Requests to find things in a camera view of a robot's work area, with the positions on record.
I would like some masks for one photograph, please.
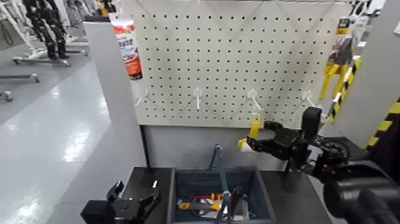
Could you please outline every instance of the yellow clamp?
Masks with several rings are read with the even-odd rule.
[[[256,138],[258,134],[258,128],[260,126],[261,115],[259,113],[253,114],[253,121],[251,122],[251,129],[249,132],[249,136],[252,138]],[[247,138],[242,138],[237,142],[237,147],[242,148],[243,144],[247,141]]]
[[[336,94],[340,91],[340,88],[343,85],[343,80],[345,78],[348,64],[335,64],[332,62],[327,62],[324,70],[325,79],[322,84],[321,92],[320,92],[320,100],[323,100],[326,95],[326,91],[329,87],[330,78],[336,74],[339,75],[339,78],[336,82],[335,87],[332,90],[332,99],[336,97]]]

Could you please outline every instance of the gray panel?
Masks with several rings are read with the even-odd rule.
[[[399,95],[400,1],[387,1],[374,22],[362,65],[336,118],[335,126],[359,147],[365,147]]]
[[[238,140],[249,129],[217,127],[146,126],[151,164],[154,167],[206,167],[214,145],[223,147],[224,165],[257,166],[261,170],[282,169],[283,163],[266,153],[241,153]],[[261,138],[271,134],[261,133]]]
[[[132,150],[133,166],[144,166],[145,157],[136,120],[130,82],[111,23],[84,23],[110,119],[121,150]]]

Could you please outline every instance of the white pegboard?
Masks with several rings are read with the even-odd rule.
[[[126,0],[149,95],[143,125],[249,127],[258,92],[264,120],[298,127],[314,98],[343,2]],[[202,90],[200,110],[192,92]]]

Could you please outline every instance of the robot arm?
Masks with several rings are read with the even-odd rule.
[[[302,117],[302,129],[287,129],[280,123],[266,122],[272,139],[248,136],[248,145],[257,152],[269,153],[287,161],[289,168],[300,170],[324,184],[324,203],[328,211],[349,224],[399,224],[400,190],[397,184],[371,161],[349,161],[349,152],[341,145],[318,136],[319,108],[309,107]],[[312,145],[322,150],[309,160]]]

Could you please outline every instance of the metal rod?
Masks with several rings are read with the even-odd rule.
[[[29,79],[32,74],[0,75],[0,79]]]
[[[147,139],[146,139],[146,133],[145,133],[145,126],[139,125],[139,128],[140,128],[140,134],[142,135],[143,150],[145,152],[146,165],[147,165],[147,168],[151,168],[150,158],[149,158],[149,148],[147,146]]]

